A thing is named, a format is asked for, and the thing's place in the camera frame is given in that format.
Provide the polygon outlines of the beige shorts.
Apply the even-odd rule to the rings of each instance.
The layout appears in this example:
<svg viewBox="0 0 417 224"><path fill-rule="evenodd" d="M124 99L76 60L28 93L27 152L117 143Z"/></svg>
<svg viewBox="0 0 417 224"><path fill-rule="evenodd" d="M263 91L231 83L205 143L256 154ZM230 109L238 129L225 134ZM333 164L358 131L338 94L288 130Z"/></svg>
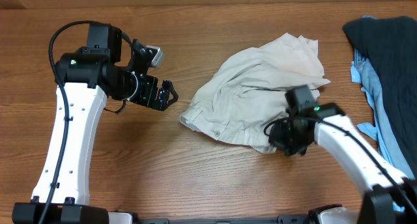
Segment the beige shorts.
<svg viewBox="0 0 417 224"><path fill-rule="evenodd" d="M314 98L329 83L319 60L319 42L285 33L258 48L232 55L194 95L179 121L217 141L275 152L265 126L286 117L285 93L306 85Z"/></svg>

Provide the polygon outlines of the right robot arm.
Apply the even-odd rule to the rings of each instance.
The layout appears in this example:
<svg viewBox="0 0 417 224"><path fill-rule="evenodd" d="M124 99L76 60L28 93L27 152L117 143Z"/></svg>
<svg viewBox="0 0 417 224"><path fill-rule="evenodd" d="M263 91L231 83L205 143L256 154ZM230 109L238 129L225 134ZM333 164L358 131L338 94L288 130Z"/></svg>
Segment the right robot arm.
<svg viewBox="0 0 417 224"><path fill-rule="evenodd" d="M285 93L287 117L269 122L264 133L285 155L304 155L316 143L344 169L362 196L359 211L340 204L311 209L305 215L278 216L278 223L415 223L416 181L390 165L354 128L335 104L321 105L308 86Z"/></svg>

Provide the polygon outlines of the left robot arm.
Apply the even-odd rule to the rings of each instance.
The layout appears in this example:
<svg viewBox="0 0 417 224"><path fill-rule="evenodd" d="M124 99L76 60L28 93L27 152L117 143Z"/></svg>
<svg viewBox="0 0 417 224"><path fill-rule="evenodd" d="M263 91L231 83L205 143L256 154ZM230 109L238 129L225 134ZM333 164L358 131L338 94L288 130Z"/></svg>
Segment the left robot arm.
<svg viewBox="0 0 417 224"><path fill-rule="evenodd" d="M106 102L114 99L165 111L178 100L172 82L148 69L163 51L118 27L88 22L87 43L51 60L57 84L56 114L42 174L28 203L16 203L14 223L138 223L133 212L110 212L89 204L94 139Z"/></svg>

